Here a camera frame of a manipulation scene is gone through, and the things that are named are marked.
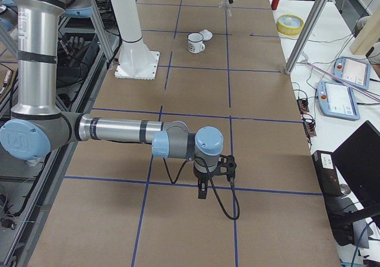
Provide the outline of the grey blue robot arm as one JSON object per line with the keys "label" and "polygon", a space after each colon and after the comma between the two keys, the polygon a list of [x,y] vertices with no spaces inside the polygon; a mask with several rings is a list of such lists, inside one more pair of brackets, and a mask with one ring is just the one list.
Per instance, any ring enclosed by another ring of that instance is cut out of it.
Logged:
{"label": "grey blue robot arm", "polygon": [[215,176],[226,176],[234,184],[236,163],[222,154],[223,136],[217,128],[191,133],[181,121],[106,119],[61,111],[55,103],[59,18],[91,16],[92,0],[12,2],[18,10],[18,101],[1,127],[1,144],[13,157],[34,160],[89,139],[150,144],[155,157],[193,162],[201,199]]}

